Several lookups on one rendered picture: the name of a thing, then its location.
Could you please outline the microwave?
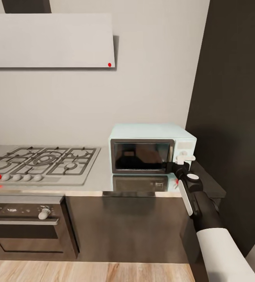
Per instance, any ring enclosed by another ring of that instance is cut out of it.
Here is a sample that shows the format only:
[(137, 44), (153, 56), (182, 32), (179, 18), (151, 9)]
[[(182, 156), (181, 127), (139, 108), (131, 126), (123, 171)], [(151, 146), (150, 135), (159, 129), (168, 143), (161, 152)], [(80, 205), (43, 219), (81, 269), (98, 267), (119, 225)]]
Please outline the microwave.
[(177, 124), (116, 123), (108, 142), (112, 174), (173, 174), (162, 160), (193, 155), (197, 138)]

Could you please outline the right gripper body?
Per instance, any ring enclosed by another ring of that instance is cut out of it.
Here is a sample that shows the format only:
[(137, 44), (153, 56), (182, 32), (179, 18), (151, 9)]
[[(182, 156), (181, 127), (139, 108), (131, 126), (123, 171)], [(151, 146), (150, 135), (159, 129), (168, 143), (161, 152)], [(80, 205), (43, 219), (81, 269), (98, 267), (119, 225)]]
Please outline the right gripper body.
[(189, 168), (190, 168), (190, 164), (187, 163), (187, 162), (184, 162), (183, 165), (178, 165), (176, 164), (175, 162), (166, 162), (167, 163), (167, 167), (165, 168), (166, 169), (166, 172), (167, 173), (173, 173), (175, 176), (176, 176), (176, 173), (179, 169), (187, 169), (189, 171)]

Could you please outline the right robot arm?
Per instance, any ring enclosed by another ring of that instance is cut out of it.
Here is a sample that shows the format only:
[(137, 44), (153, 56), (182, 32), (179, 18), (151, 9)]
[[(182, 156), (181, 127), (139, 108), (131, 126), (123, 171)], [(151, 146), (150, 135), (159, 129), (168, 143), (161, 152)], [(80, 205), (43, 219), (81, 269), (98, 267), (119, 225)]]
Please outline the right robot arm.
[(194, 155), (177, 155), (177, 161), (165, 162), (167, 173), (179, 180), (178, 186), (201, 247), (209, 282), (255, 282), (255, 272), (244, 259), (223, 220), (215, 201), (203, 192), (200, 177), (189, 171)]

